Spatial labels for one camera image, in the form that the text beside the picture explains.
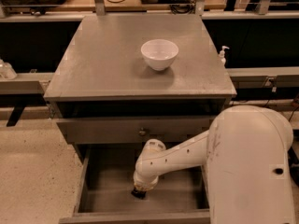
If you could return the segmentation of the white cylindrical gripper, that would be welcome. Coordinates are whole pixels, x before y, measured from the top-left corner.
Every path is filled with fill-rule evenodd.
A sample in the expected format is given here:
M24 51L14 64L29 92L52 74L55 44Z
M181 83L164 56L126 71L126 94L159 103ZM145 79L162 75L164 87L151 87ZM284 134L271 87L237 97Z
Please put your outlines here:
M158 184L159 177L145 178L142 176L134 176L134 187L138 191L150 191Z

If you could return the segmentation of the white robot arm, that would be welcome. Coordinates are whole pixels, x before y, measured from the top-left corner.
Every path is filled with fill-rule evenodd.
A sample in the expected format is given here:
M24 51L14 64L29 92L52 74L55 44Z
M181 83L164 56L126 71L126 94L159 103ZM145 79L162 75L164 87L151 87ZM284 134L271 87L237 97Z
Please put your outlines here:
M204 165L211 224L296 224L292 142L292 126L277 111L227 108L208 131L172 148L150 139L135 164L134 195L144 197L160 175Z

